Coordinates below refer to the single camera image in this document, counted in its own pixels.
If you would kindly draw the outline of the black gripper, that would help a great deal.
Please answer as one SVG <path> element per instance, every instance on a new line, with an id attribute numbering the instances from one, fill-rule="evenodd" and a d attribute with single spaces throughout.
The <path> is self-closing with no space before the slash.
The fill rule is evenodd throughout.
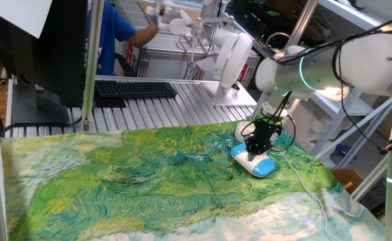
<path id="1" fill-rule="evenodd" d="M 274 133 L 282 132 L 282 121 L 260 119 L 255 122 L 255 127 L 254 133 L 244 138 L 246 151 L 251 156 L 261 155 L 272 149 L 270 139 Z"/>

